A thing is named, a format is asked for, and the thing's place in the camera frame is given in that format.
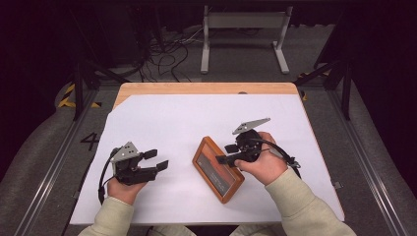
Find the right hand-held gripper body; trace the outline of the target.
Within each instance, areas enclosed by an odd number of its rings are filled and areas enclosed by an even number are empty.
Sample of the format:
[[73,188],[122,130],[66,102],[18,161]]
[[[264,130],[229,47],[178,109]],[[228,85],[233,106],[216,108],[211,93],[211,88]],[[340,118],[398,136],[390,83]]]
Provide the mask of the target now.
[[248,162],[254,162],[258,159],[262,149],[262,144],[260,143],[261,136],[255,128],[268,121],[269,118],[267,117],[254,121],[243,122],[232,132],[233,135],[236,135],[234,145],[239,148],[238,153],[242,159]]

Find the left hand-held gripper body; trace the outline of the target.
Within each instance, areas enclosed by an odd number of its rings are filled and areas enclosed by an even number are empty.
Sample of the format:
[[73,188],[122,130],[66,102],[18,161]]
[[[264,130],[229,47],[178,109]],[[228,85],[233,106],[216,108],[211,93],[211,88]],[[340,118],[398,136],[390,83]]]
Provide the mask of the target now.
[[110,158],[113,176],[120,183],[131,186],[153,181],[156,178],[157,174],[149,173],[148,167],[139,166],[140,153],[132,142],[127,142]]

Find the wooden picture frame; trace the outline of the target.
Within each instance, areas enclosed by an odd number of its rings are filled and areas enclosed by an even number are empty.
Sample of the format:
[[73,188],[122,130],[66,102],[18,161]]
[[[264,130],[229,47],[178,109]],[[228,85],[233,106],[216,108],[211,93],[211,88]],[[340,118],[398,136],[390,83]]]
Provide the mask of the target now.
[[218,156],[224,157],[220,147],[210,137],[203,137],[192,163],[217,198],[226,204],[243,184],[245,177],[236,167],[220,164]]

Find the person's right hand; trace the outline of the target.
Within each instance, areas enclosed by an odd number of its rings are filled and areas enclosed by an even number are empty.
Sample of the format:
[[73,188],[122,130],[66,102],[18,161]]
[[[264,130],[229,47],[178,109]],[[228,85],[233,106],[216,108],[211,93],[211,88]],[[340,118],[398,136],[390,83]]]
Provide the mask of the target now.
[[259,135],[263,140],[267,141],[266,144],[262,144],[262,152],[259,158],[254,162],[237,159],[234,161],[234,164],[240,170],[252,174],[257,180],[266,186],[284,173],[288,167],[281,157],[278,157],[270,151],[270,144],[275,143],[272,135],[267,132],[259,132]]

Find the person's left hand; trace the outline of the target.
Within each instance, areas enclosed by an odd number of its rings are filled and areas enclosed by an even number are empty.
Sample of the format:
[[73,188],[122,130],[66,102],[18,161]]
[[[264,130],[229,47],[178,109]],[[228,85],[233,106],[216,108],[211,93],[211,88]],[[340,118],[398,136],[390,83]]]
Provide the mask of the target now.
[[128,205],[133,205],[137,194],[146,185],[146,183],[139,183],[135,185],[125,185],[120,183],[116,178],[112,178],[107,183],[107,193],[109,197],[118,199]]

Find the white paper sheet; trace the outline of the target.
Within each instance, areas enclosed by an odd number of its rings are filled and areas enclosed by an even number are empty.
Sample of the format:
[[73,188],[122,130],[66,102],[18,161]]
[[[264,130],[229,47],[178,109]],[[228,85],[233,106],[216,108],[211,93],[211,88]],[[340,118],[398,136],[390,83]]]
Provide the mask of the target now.
[[203,137],[220,147],[234,142],[243,122],[263,120],[261,130],[301,165],[301,178],[338,218],[344,216],[328,169],[301,99],[296,94],[161,94],[132,95],[107,117],[94,160],[71,221],[88,225],[100,208],[98,182],[112,171],[104,166],[114,148],[127,142],[138,150],[156,149],[148,166],[168,163],[140,192],[134,223],[241,224],[281,219],[264,185],[246,175],[231,200],[222,204],[192,164]]

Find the yellow black hazard tape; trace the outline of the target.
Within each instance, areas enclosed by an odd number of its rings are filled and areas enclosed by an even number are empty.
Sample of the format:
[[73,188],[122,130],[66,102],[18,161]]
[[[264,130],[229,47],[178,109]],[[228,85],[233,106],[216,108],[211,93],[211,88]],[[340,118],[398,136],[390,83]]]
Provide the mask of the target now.
[[[71,96],[71,93],[73,91],[75,91],[75,84],[71,83],[67,87],[62,99],[58,103],[58,107],[73,107],[73,108],[76,107],[76,102],[75,101],[70,101],[70,96]],[[90,107],[91,108],[99,108],[99,107],[101,107],[101,102],[93,102]]]

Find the black metal stand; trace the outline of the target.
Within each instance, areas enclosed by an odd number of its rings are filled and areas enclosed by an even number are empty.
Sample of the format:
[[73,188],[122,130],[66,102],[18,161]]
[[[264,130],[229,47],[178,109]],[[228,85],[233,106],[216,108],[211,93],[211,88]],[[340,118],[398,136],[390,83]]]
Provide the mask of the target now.
[[352,69],[349,60],[336,60],[330,63],[326,63],[320,68],[314,70],[309,74],[300,74],[294,85],[299,87],[316,77],[328,72],[328,76],[325,79],[323,86],[327,90],[335,90],[339,83],[342,83],[341,93],[341,111],[346,120],[350,120],[349,105],[350,105],[350,92],[352,85]]
[[84,87],[88,89],[98,90],[100,87],[100,78],[96,72],[102,74],[105,78],[115,81],[119,84],[128,83],[128,80],[111,72],[103,66],[93,62],[86,56],[79,56],[77,64],[74,68],[74,79],[75,84],[75,103],[76,111],[74,115],[74,121],[77,121],[87,104],[84,102]]

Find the grey metal stand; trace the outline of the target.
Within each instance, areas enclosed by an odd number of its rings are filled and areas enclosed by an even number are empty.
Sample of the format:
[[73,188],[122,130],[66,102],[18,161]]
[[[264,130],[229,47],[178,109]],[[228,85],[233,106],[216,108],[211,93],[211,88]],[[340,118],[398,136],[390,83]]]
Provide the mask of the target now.
[[209,72],[209,30],[210,29],[279,29],[279,36],[271,45],[281,73],[289,73],[289,67],[282,51],[282,45],[292,16],[292,7],[278,12],[212,12],[204,8],[204,44],[201,73]]

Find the aluminium floor rail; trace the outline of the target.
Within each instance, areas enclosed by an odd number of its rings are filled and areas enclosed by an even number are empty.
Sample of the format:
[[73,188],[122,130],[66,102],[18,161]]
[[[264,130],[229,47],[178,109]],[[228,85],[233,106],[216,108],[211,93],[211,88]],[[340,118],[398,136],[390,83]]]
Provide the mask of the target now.
[[366,153],[353,124],[345,118],[341,109],[340,98],[337,96],[337,93],[332,90],[328,91],[327,95],[336,111],[338,118],[341,120],[342,126],[347,133],[351,144],[353,145],[359,166],[387,223],[391,235],[410,236],[408,230],[405,228],[395,210],[394,204],[388,195],[385,184],[369,160],[369,156]]
[[16,229],[14,236],[29,236],[33,225],[38,218],[49,194],[58,178],[58,175],[66,160],[66,154],[70,148],[75,136],[77,135],[91,104],[93,103],[97,95],[96,90],[88,90],[86,96],[82,96],[82,101],[77,102],[77,107],[81,109],[78,114],[78,118],[71,123],[63,142],[57,150],[54,158],[41,180],[34,197],[31,200],[24,217],[22,218],[18,228]]

